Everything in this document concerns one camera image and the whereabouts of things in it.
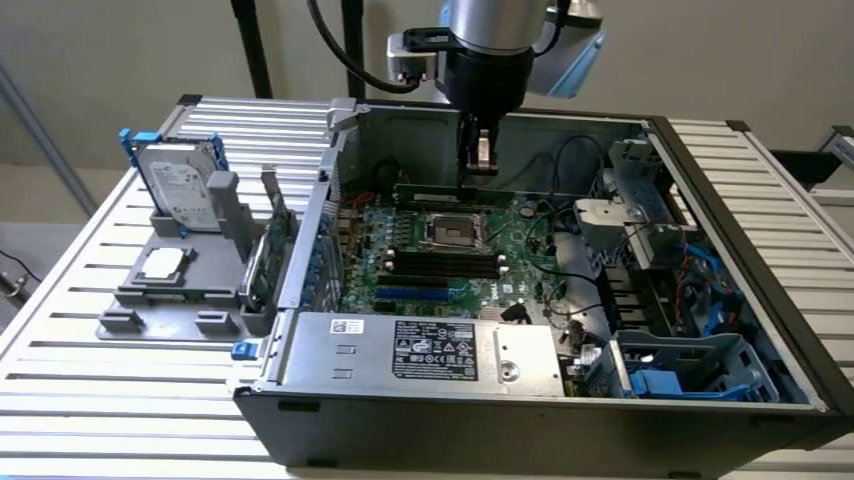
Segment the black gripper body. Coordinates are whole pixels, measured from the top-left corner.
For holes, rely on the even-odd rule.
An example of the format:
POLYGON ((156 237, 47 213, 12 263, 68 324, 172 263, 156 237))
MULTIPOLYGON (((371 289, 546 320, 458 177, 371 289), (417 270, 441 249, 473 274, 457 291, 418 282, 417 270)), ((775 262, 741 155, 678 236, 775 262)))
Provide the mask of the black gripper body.
POLYGON ((471 49, 446 55, 446 97, 473 116, 505 116, 523 102, 534 65, 534 50, 490 55, 471 49))

